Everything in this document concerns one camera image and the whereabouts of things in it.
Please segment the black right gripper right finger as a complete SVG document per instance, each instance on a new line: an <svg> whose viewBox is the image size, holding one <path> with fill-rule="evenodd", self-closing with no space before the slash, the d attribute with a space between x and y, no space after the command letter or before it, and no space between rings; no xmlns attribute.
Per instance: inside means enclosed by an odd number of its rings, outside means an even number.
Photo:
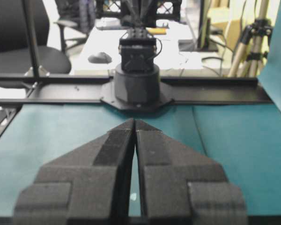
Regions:
<svg viewBox="0 0 281 225"><path fill-rule="evenodd" d="M136 120L142 211L151 225L245 225L241 189L215 160Z"/></svg>

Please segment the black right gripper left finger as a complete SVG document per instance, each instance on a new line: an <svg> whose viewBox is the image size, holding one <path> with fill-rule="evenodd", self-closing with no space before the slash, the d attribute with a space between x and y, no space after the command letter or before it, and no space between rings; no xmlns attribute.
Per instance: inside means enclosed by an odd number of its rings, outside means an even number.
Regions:
<svg viewBox="0 0 281 225"><path fill-rule="evenodd" d="M125 225L134 120L42 165L18 196L15 225Z"/></svg>

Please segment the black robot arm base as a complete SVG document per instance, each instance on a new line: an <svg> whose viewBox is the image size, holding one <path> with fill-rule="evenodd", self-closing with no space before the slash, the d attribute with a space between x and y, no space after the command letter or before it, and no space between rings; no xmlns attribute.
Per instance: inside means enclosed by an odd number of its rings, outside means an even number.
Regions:
<svg viewBox="0 0 281 225"><path fill-rule="evenodd" d="M119 39L121 62L113 79L101 89L100 100L122 111L153 111L172 102L172 88L161 82L154 63L161 51L147 28L156 27L156 0L121 1L121 24L127 26Z"/></svg>

